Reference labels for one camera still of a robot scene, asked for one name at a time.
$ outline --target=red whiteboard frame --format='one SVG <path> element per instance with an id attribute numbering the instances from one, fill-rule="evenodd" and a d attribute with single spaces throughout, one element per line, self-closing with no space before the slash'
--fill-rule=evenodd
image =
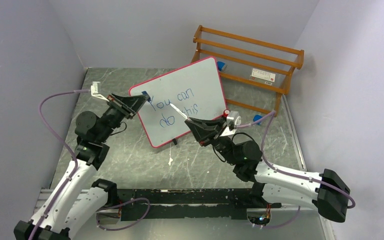
<path id="1" fill-rule="evenodd" d="M 145 83 L 147 83 L 147 82 L 150 82 L 150 81 L 159 79 L 159 78 L 161 78 L 162 76 L 165 76 L 165 75 L 171 74 L 171 73 L 173 73 L 173 72 L 179 71 L 179 70 L 184 69 L 184 68 L 186 68 L 186 67 L 188 67 L 188 66 L 190 66 L 190 65 L 194 65 L 194 64 L 196 64 L 196 63 L 199 63 L 199 62 L 204 61 L 204 60 L 209 59 L 209 58 L 214 59 L 214 61 L 215 61 L 215 65 L 216 65 L 216 67 L 217 67 L 217 60 L 216 60 L 216 58 L 215 58 L 214 56 L 209 56 L 209 57 L 200 59 L 200 60 L 198 60 L 198 61 L 196 61 L 196 62 L 190 63 L 190 64 L 188 64 L 188 65 L 182 66 L 181 68 L 178 68 L 178 69 L 175 69 L 175 70 L 173 70 L 173 71 L 169 71 L 169 72 L 167 72 L 167 73 L 164 73 L 163 75 L 160 75 L 160 76 L 151 78 L 151 79 L 149 79 L 149 80 L 146 80 L 146 81 L 144 81 L 144 82 L 138 83 L 138 84 L 136 84 L 136 85 L 133 85 L 133 86 L 131 86 L 131 87 L 129 88 L 129 90 L 128 90 L 128 95 L 131 96 L 131 95 L 132 95 L 132 94 L 131 94 L 131 90 L 132 90 L 133 88 L 137 87 L 137 86 L 140 86 L 140 85 L 145 84 Z M 220 78 L 220 74 L 218 75 L 218 80 L 220 81 L 221 93 L 222 93 L 222 95 L 223 95 L 223 100 L 224 100 L 224 106 L 225 106 L 225 109 L 228 109 L 228 105 L 227 105 L 227 103 L 226 103 L 226 98 L 225 98 L 225 91 L 223 90 L 222 79 Z M 150 136 L 148 135 L 147 129 L 145 128 L 144 122 L 142 121 L 141 115 L 138 113 L 137 116 L 139 117 L 139 120 L 140 120 L 140 123 L 142 124 L 143 130 L 145 130 L 146 137 L 148 138 L 148 141 L 149 141 L 150 145 L 151 145 L 153 148 L 157 149 L 157 148 L 160 148 L 160 147 L 162 147 L 162 146 L 164 146 L 164 145 L 166 145 L 166 144 L 172 142 L 172 140 L 169 140 L 169 141 L 167 141 L 167 142 L 161 143 L 161 144 L 158 145 L 158 146 L 154 146 L 154 145 L 152 144 L 152 142 L 151 142 Z M 214 119 L 218 119 L 218 118 L 220 118 L 221 116 L 223 116 L 223 113 L 221 113 L 219 116 L 215 117 Z M 186 135 L 186 134 L 188 134 L 188 133 L 190 133 L 190 132 L 191 132 L 191 131 L 187 131 L 187 132 L 185 132 L 185 133 L 183 133 L 183 134 L 180 134 L 179 136 L 174 137 L 173 139 L 178 139 L 178 138 L 180 138 L 180 137 L 182 137 L 182 136 L 184 136 L 184 135 Z"/>

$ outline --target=gray marble table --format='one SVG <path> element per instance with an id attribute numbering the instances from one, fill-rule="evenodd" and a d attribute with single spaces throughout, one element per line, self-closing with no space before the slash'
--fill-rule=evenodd
<path id="1" fill-rule="evenodd" d="M 171 69 L 156 68 L 89 68 L 83 89 L 90 88 L 94 81 L 102 82 L 102 94 L 114 93 L 127 96 L 129 88 L 137 83 L 162 75 Z M 223 80 L 227 98 L 239 100 L 257 107 L 270 109 L 274 106 L 274 93 L 264 92 L 252 86 Z M 79 113 L 92 111 L 101 116 L 107 109 L 106 102 L 81 94 L 72 115 L 66 141 L 76 146 L 75 121 Z M 229 109 L 239 111 L 242 122 L 251 122 L 258 112 L 235 105 Z M 269 129 L 264 153 L 269 161 L 281 166 L 300 169 L 296 155 L 293 133 L 288 125 L 285 106 L 281 104 L 278 116 Z M 98 178 L 117 183 L 118 188 L 128 189 L 186 189 L 186 188 L 250 188 L 252 183 L 242 182 L 232 172 L 233 166 L 220 162 L 211 147 L 201 147 L 192 134 L 160 148 L 151 147 L 139 118 L 126 120 L 127 130 L 111 136 L 108 155 L 98 173 L 84 186 L 88 189 Z M 260 142 L 267 123 L 245 128 L 243 131 Z M 235 142 L 245 141 L 238 135 Z M 61 153 L 51 188 L 60 181 L 70 161 L 66 149 Z"/>

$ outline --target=wall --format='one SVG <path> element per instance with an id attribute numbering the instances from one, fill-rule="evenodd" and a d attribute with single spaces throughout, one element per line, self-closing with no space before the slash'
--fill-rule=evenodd
<path id="1" fill-rule="evenodd" d="M 14 239 L 49 186 L 62 146 L 38 115 L 39 102 L 78 89 L 85 70 L 47 0 L 0 1 L 0 239 Z M 45 117 L 60 135 L 77 96 L 50 100 Z"/>
<path id="2" fill-rule="evenodd" d="M 87 67 L 178 68 L 199 25 L 293 47 L 319 0 L 50 0 Z"/>
<path id="3" fill-rule="evenodd" d="M 384 239 L 384 0 L 321 0 L 295 48 L 288 103 L 304 159 L 337 171 L 357 202 L 337 239 Z"/>

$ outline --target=blue object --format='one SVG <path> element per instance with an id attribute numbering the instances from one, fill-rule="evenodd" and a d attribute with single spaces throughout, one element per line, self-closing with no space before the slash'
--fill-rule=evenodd
<path id="1" fill-rule="evenodd" d="M 147 91 L 143 91 L 142 94 L 144 94 L 144 95 L 148 95 L 148 97 L 149 97 L 149 94 L 147 93 Z"/>
<path id="2" fill-rule="evenodd" d="M 262 119 L 262 118 L 263 118 L 263 116 L 260 116 L 260 115 L 257 114 L 257 115 L 254 116 L 254 118 L 252 119 L 252 121 L 255 122 L 255 121 L 257 121 L 257 120 L 259 120 L 259 119 Z"/>
<path id="3" fill-rule="evenodd" d="M 221 72 L 221 71 L 224 71 L 226 69 L 226 63 L 222 62 L 222 61 L 218 61 L 217 62 L 217 68 L 218 70 Z"/>

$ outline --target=wooden rack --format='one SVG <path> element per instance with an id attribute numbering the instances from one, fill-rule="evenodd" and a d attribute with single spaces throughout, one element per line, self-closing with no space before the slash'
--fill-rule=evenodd
<path id="1" fill-rule="evenodd" d="M 262 46 L 265 48 L 275 49 L 275 50 L 278 50 L 278 51 L 281 51 L 284 53 L 288 53 L 288 54 L 293 54 L 293 55 L 296 55 L 295 61 L 282 59 L 280 57 L 273 56 L 273 54 L 272 55 L 263 54 L 263 53 L 250 51 L 250 50 L 246 50 L 243 48 L 223 44 L 223 43 L 216 42 L 216 41 L 203 39 L 202 38 L 202 32 L 213 34 L 213 35 L 218 35 L 218 36 L 222 36 L 225 38 L 234 39 L 234 40 L 238 40 L 238 41 L 242 41 L 242 42 L 246 42 L 246 43 L 250 43 L 250 44 L 254 44 L 254 45 L 258 45 L 258 46 Z M 250 66 L 253 68 L 257 68 L 260 70 L 272 72 L 274 74 L 284 75 L 285 77 L 284 77 L 284 80 L 283 80 L 281 86 L 276 87 L 276 86 L 267 85 L 267 84 L 264 84 L 264 83 L 261 83 L 258 81 L 253 81 L 253 80 L 246 79 L 243 77 L 235 76 L 235 75 L 230 74 L 230 73 L 226 73 L 226 72 L 222 72 L 222 71 L 219 72 L 220 77 L 222 77 L 222 78 L 230 79 L 230 80 L 233 80 L 233 81 L 236 81 L 239 83 L 243 83 L 243 84 L 247 84 L 247 85 L 251 85 L 251 86 L 258 87 L 258 88 L 262 88 L 262 89 L 276 92 L 276 96 L 275 96 L 276 99 L 275 99 L 275 104 L 274 104 L 274 110 L 276 111 L 276 113 L 279 111 L 279 106 L 281 103 L 282 95 L 287 95 L 289 93 L 290 86 L 291 86 L 291 77 L 292 77 L 294 70 L 295 69 L 301 69 L 301 67 L 303 66 L 303 63 L 304 63 L 304 50 L 296 50 L 293 48 L 280 46 L 280 45 L 276 45 L 276 44 L 265 42 L 265 41 L 260 41 L 260 40 L 235 35 L 235 34 L 224 32 L 224 31 L 219 31 L 219 30 L 203 27 L 202 25 L 200 25 L 198 27 L 198 29 L 196 30 L 195 35 L 193 36 L 193 42 L 196 43 L 196 50 L 195 50 L 195 54 L 194 54 L 192 61 L 191 61 L 192 63 L 198 61 L 200 59 L 200 54 L 202 53 L 202 54 L 214 56 L 217 59 L 225 59 L 225 60 L 229 60 L 229 61 L 236 62 L 239 64 L 247 65 L 247 66 Z M 282 64 L 282 67 L 284 67 L 283 69 L 287 69 L 289 67 L 289 70 L 282 70 L 282 69 L 279 69 L 276 67 L 270 67 L 270 66 L 267 66 L 264 64 L 259 64 L 256 62 L 243 60 L 243 59 L 228 56 L 225 54 L 220 54 L 220 53 L 217 53 L 214 51 L 208 51 L 208 50 L 202 49 L 202 45 L 209 45 L 212 47 L 216 47 L 218 49 L 229 50 L 229 51 L 241 53 L 244 55 L 256 57 L 259 59 L 263 59 L 266 61 L 271 61 L 271 62 L 275 62 L 278 64 Z M 239 101 L 235 101 L 233 99 L 227 99 L 226 98 L 226 102 L 228 104 L 237 105 L 237 106 L 240 106 L 240 107 L 243 107 L 246 109 L 250 109 L 253 111 L 263 113 L 263 114 L 268 114 L 269 112 L 271 112 L 271 110 L 259 108 L 259 107 L 252 106 L 252 105 L 248 105 L 248 104 L 245 104 L 245 103 L 242 103 Z"/>

